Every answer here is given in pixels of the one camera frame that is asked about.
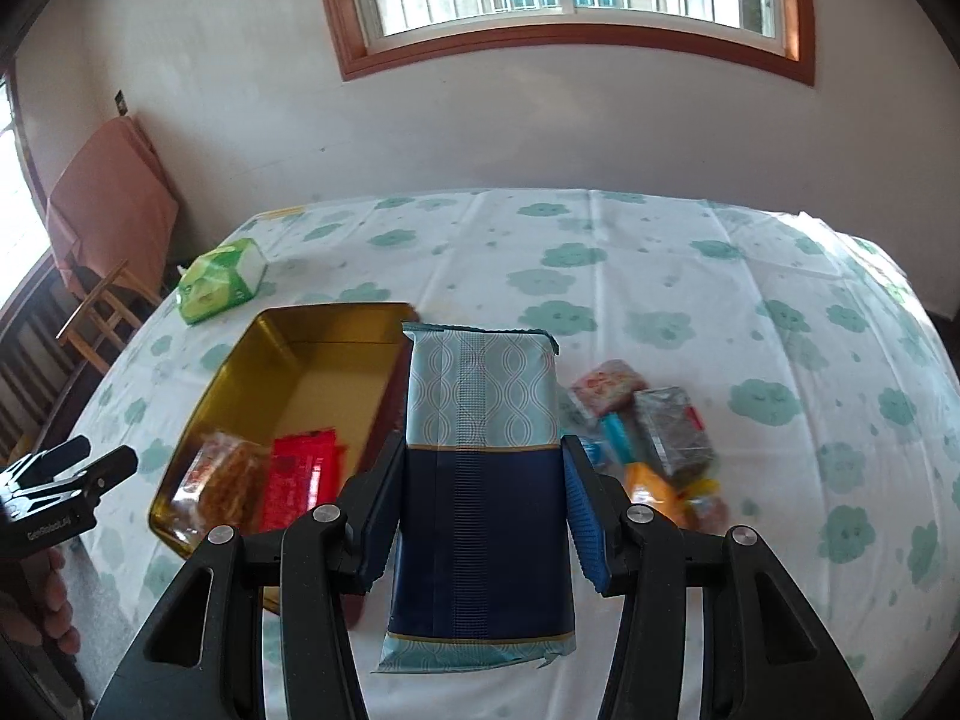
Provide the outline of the person's left hand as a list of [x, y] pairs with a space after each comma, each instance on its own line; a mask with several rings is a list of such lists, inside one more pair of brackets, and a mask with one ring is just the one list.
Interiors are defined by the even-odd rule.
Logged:
[[68, 656], [82, 650], [82, 636], [73, 626], [73, 606], [68, 601], [67, 584], [62, 569], [65, 558], [59, 548], [50, 548], [41, 559], [41, 573], [32, 600], [41, 608], [41, 622], [32, 622], [16, 605], [13, 596], [2, 593], [2, 632], [11, 642], [39, 649], [50, 639], [60, 652]]

